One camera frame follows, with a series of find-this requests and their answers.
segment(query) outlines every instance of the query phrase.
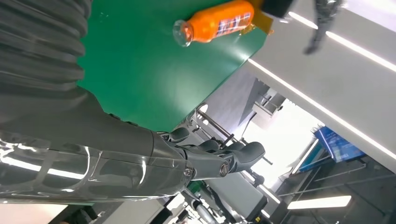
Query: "plastic bottle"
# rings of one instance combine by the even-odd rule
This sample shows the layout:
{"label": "plastic bottle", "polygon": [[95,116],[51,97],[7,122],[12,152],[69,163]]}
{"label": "plastic bottle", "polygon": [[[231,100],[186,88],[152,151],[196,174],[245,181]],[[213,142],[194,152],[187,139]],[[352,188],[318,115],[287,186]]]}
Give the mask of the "plastic bottle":
{"label": "plastic bottle", "polygon": [[249,2],[233,0],[199,11],[188,21],[176,21],[173,36],[184,47],[192,41],[210,42],[218,36],[244,29],[252,22],[254,13]]}

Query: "fluorescent light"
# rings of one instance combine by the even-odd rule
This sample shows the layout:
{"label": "fluorescent light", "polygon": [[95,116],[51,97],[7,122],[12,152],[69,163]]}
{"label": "fluorescent light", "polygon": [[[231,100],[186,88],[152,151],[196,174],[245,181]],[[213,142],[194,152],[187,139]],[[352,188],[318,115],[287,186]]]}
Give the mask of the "fluorescent light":
{"label": "fluorescent light", "polygon": [[359,137],[361,137],[362,139],[364,139],[365,141],[367,141],[374,147],[378,148],[379,150],[381,150],[382,152],[384,152],[385,154],[387,154],[388,156],[390,156],[396,160],[396,154],[392,153],[389,149],[385,148],[380,143],[376,142],[374,139],[370,138],[369,136],[367,136],[365,133],[361,132],[356,127],[352,126],[351,124],[349,124],[348,122],[346,122],[345,120],[343,120],[342,118],[340,118],[339,116],[337,116],[336,114],[334,114],[333,112],[331,112],[330,110],[328,110],[327,108],[325,108],[324,106],[322,106],[321,104],[316,102],[315,100],[311,99],[310,97],[308,97],[307,95],[302,93],[300,90],[296,89],[294,86],[290,85],[289,83],[287,83],[286,81],[284,81],[283,79],[281,79],[280,77],[275,75],[274,73],[270,72],[268,69],[262,67],[259,63],[255,62],[254,60],[252,60],[250,58],[247,61],[249,61],[252,65],[254,65],[258,69],[260,69],[261,71],[266,73],[268,76],[270,76],[271,78],[273,78],[280,84],[282,84],[284,87],[288,88],[290,91],[297,94],[302,99],[304,99],[305,101],[307,101],[308,103],[310,103],[311,105],[313,105],[314,107],[319,109],[321,112],[327,114],[333,120],[335,120],[336,122],[338,122],[339,124],[341,124],[342,126],[347,128],[349,131],[355,133],[356,135],[358,135]]}
{"label": "fluorescent light", "polygon": [[287,209],[313,209],[313,208],[336,208],[345,207],[351,200],[351,196],[326,197],[312,200],[291,202]]}
{"label": "fluorescent light", "polygon": [[309,154],[311,153],[311,151],[313,150],[313,148],[316,146],[316,144],[318,143],[319,139],[316,139],[313,144],[311,145],[311,147],[308,149],[307,153],[303,156],[303,158],[300,160],[300,162],[297,164],[296,168],[294,168],[293,172],[291,172],[291,174],[295,174],[298,169],[300,169],[301,164],[303,164],[303,162],[305,161],[305,159],[309,156]]}
{"label": "fluorescent light", "polygon": [[244,171],[242,171],[242,173],[248,178],[248,179],[250,179],[251,181],[255,181],[255,179],[250,175],[250,173],[248,173],[248,172],[246,172],[245,170]]}
{"label": "fluorescent light", "polygon": [[[309,21],[308,19],[306,19],[306,18],[304,18],[304,17],[302,17],[302,16],[300,16],[300,15],[294,13],[294,12],[289,12],[289,15],[293,19],[299,21],[300,23],[302,23],[302,24],[304,24],[304,25],[306,25],[308,27],[311,27],[313,29],[318,29],[318,26],[315,23]],[[343,37],[341,37],[341,36],[339,36],[339,35],[337,35],[337,34],[335,34],[333,32],[327,31],[326,35],[330,39],[335,40],[336,42],[344,45],[345,47],[347,47],[347,48],[349,48],[349,49],[351,49],[351,50],[353,50],[353,51],[365,56],[366,58],[368,58],[368,59],[370,59],[370,60],[372,60],[374,62],[377,62],[378,64],[384,66],[385,68],[388,68],[388,69],[396,72],[396,65],[392,64],[391,62],[388,62],[387,60],[379,57],[378,55],[376,55],[374,53],[371,53],[370,51],[368,51],[368,50],[356,45],[355,43],[353,43],[353,42],[351,42],[351,41],[349,41],[349,40],[347,40],[347,39],[345,39],[345,38],[343,38]]]}
{"label": "fluorescent light", "polygon": [[269,214],[268,214],[266,211],[264,211],[264,209],[261,210],[261,213],[262,213],[265,217],[269,218]]}
{"label": "fluorescent light", "polygon": [[305,24],[305,25],[307,25],[307,26],[309,26],[309,27],[311,27],[313,29],[318,29],[318,26],[315,23],[309,21],[308,19],[306,19],[306,18],[304,18],[304,17],[302,17],[302,16],[300,16],[300,15],[294,13],[294,12],[289,12],[289,15],[293,19],[299,21],[300,23],[303,23],[303,24]]}
{"label": "fluorescent light", "polygon": [[271,191],[269,191],[266,187],[264,187],[263,185],[260,185],[260,188],[269,196],[269,197],[271,197],[276,203],[281,203],[281,201],[275,196],[275,195],[273,195],[272,194],[272,192]]}
{"label": "fluorescent light", "polygon": [[204,104],[199,108],[199,111],[201,111],[202,113],[206,113],[208,111],[208,104]]}

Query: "bottle label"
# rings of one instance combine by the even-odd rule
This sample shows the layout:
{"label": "bottle label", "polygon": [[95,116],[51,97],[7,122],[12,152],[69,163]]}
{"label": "bottle label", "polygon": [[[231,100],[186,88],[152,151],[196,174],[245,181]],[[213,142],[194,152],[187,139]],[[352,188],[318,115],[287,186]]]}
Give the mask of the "bottle label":
{"label": "bottle label", "polygon": [[217,28],[217,33],[215,37],[244,29],[246,26],[249,25],[250,16],[250,13],[245,13],[243,15],[238,15],[233,19],[221,20],[219,22],[219,27]]}

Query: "green table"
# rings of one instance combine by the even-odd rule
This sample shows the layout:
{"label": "green table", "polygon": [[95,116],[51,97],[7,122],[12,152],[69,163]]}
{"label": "green table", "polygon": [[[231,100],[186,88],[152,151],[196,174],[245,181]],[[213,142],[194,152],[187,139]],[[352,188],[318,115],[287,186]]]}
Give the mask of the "green table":
{"label": "green table", "polygon": [[94,0],[80,85],[105,112],[170,131],[263,45],[261,30],[176,44],[172,26],[223,0]]}

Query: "blue sign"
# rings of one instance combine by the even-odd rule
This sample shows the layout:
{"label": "blue sign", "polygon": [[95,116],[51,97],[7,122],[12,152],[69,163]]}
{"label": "blue sign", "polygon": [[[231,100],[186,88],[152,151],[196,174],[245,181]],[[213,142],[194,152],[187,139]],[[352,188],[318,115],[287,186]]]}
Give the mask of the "blue sign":
{"label": "blue sign", "polygon": [[320,144],[327,149],[336,162],[354,159],[365,155],[360,149],[352,145],[328,127],[322,127],[314,133]]}

